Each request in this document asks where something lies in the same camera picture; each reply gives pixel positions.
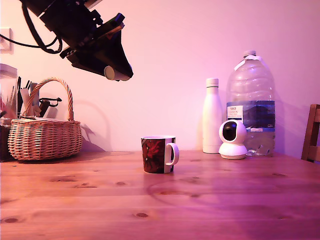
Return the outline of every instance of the wall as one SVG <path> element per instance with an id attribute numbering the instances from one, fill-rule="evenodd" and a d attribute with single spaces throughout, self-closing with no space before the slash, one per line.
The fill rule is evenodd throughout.
<path id="1" fill-rule="evenodd" d="M 310 104 L 320 103 L 320 1 L 318 0 L 104 0 L 95 9 L 104 21 L 125 16 L 122 45 L 134 76 L 115 82 L 73 68 L 40 49 L 14 46 L 1 62 L 18 68 L 24 83 L 50 76 L 72 90 L 75 119 L 86 128 L 85 151 L 140 150 L 143 135 L 175 135 L 182 150 L 201 148 L 205 80 L 226 86 L 245 50 L 255 49 L 275 78 L 277 152 L 300 157 Z M 45 43 L 54 35 L 33 14 Z M 14 39 L 34 43 L 18 0 L 1 0 L 1 26 Z M 61 97 L 58 83 L 40 97 Z"/>

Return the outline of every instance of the mug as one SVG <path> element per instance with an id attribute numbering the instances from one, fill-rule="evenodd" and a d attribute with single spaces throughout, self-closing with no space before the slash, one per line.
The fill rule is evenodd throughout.
<path id="1" fill-rule="evenodd" d="M 174 136 L 144 136 L 141 138 L 143 170 L 152 174 L 167 174 L 179 161 L 179 149 Z"/>

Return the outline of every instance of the cable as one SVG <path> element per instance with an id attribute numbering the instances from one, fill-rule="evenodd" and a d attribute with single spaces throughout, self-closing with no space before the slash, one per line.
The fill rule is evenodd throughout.
<path id="1" fill-rule="evenodd" d="M 53 50 L 53 49 L 50 49 L 50 48 L 47 48 L 46 45 L 44 44 L 44 42 L 42 41 L 41 37 L 39 36 L 39 34 L 37 33 L 37 30 L 30 18 L 30 15 L 29 15 L 29 12 L 28 12 L 28 8 L 27 8 L 27 5 L 26 5 L 26 1 L 25 0 L 21 0 L 22 2 L 22 11 L 23 11 L 23 15 L 24 15 L 24 18 L 25 18 L 25 21 L 31 31 L 31 34 L 34 38 L 34 40 L 36 41 L 36 43 L 39 45 L 39 47 L 45 51 L 46 53 L 49 53 L 49 54 L 58 54 L 62 51 L 62 39 L 61 37 L 59 37 L 57 34 L 57 39 L 59 41 L 59 48 L 58 50 Z"/>
<path id="2" fill-rule="evenodd" d="M 0 37 L 3 38 L 3 39 L 5 39 L 5 40 L 7 40 L 7 41 L 9 41 L 9 42 L 11 42 L 11 43 L 14 43 L 14 44 L 17 44 L 17 45 L 20 45 L 20 46 L 29 47 L 29 48 L 35 48 L 35 49 L 40 49 L 40 47 L 37 46 L 37 45 L 30 45 L 30 44 L 26 44 L 26 43 L 14 41 L 14 40 L 12 40 L 12 39 L 10 39 L 10 38 L 2 35 L 2 34 L 0 34 Z M 50 46 L 52 46 L 53 44 L 55 44 L 55 42 L 56 42 L 57 40 L 58 40 L 58 37 L 56 36 L 55 39 L 54 39 L 50 44 L 45 45 L 45 46 L 46 46 L 46 47 L 50 47 Z"/>

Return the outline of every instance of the camera lens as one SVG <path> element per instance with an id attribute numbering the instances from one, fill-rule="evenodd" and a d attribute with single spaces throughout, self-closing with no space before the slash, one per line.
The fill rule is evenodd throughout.
<path id="1" fill-rule="evenodd" d="M 229 121 L 223 126 L 222 131 L 224 139 L 232 141 L 236 139 L 237 124 L 234 121 Z"/>

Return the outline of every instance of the white mug handle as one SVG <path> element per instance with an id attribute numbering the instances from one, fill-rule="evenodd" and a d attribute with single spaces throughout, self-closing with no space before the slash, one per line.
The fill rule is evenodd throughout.
<path id="1" fill-rule="evenodd" d="M 179 161 L 179 149 L 178 149 L 177 144 L 175 144 L 173 142 L 169 142 L 169 143 L 166 144 L 165 147 L 166 148 L 172 148 L 172 150 L 173 150 L 173 160 L 172 160 L 172 162 L 166 162 L 165 165 L 172 166 L 172 165 L 177 164 L 178 161 Z"/>

